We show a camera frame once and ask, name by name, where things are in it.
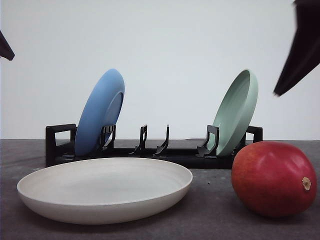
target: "white backdrop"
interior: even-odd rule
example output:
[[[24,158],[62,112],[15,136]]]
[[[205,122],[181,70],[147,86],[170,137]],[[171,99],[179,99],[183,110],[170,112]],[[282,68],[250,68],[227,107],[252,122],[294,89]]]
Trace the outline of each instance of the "white backdrop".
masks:
[[[1,137],[43,139],[78,124],[102,74],[125,81],[118,139],[204,138],[225,92],[251,69],[251,121],[273,140],[320,140],[320,67],[282,97],[273,89],[295,33],[291,0],[2,0]]]

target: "gray table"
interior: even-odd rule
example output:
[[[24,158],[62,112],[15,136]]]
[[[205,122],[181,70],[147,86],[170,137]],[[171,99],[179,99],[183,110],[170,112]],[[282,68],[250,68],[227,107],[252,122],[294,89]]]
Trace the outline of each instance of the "gray table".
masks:
[[[118,140],[116,146],[132,146],[135,140]],[[150,140],[148,146],[161,141]],[[188,147],[202,140],[190,139]],[[320,176],[320,141],[292,141],[312,161]],[[173,140],[174,147],[181,141]],[[44,140],[1,141],[1,239],[226,239],[319,240],[319,188],[314,204],[305,212],[280,219],[258,216],[236,197],[230,170],[192,169],[188,194],[175,206],[157,215],[112,225],[75,225],[46,219],[29,210],[19,199],[16,185],[25,175],[45,166]]]

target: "dish rack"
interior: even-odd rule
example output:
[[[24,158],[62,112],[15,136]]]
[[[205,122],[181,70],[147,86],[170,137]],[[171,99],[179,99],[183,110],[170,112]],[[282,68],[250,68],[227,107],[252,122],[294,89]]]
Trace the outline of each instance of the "dish rack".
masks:
[[[56,144],[56,133],[70,131],[70,141],[65,144]],[[47,126],[45,128],[45,167],[64,164],[80,160],[99,158],[151,158],[169,161],[182,165],[189,169],[231,169],[236,154],[246,146],[246,133],[253,134],[253,142],[263,140],[263,128],[249,126],[233,152],[227,156],[217,156],[219,145],[219,128],[208,125],[206,128],[206,140],[197,148],[170,148],[169,125],[166,126],[166,138],[162,145],[156,148],[147,148],[148,126],[140,128],[140,140],[138,146],[132,148],[115,147],[116,125],[103,126],[99,137],[99,148],[88,155],[75,155],[75,138],[77,126],[64,124]],[[111,140],[106,143],[106,135],[111,134]],[[210,134],[215,135],[214,146],[207,148]]]

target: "mint green plate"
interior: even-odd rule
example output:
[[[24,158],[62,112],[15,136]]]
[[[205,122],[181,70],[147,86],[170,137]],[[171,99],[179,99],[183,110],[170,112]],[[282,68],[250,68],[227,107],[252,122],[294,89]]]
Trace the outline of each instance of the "mint green plate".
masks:
[[[257,78],[246,69],[229,87],[214,118],[213,126],[219,127],[217,156],[229,155],[238,145],[250,124],[257,99]],[[207,148],[210,150],[214,143],[215,135],[211,134]]]

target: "plate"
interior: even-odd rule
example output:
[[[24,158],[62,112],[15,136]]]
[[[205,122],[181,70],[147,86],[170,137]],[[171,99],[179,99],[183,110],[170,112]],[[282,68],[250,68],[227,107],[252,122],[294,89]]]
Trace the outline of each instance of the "plate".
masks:
[[[246,133],[258,99],[258,81],[248,69],[242,71],[226,92],[216,113],[213,126],[219,127],[219,144],[217,156],[223,157],[232,153]],[[215,143],[211,134],[207,148]]]
[[[125,94],[125,82],[116,69],[108,70],[90,94],[75,135],[75,155],[83,156],[99,147],[101,128],[117,123]],[[107,142],[110,134],[105,136]]]
[[[192,178],[187,168],[168,161],[100,158],[35,171],[17,190],[26,206],[46,218],[114,224],[168,209],[185,196]]]

